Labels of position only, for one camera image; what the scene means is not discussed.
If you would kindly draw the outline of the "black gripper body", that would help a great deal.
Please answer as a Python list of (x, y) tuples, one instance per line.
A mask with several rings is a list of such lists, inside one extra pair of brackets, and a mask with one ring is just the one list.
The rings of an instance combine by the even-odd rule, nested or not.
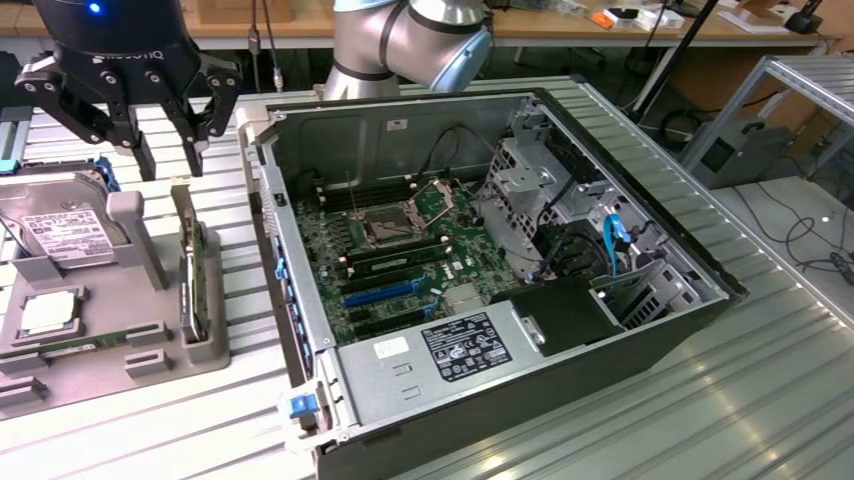
[(178, 1), (38, 1), (62, 71), (93, 86), (115, 67), (133, 103), (158, 103), (146, 73), (158, 73), (173, 94), (187, 94), (201, 70)]

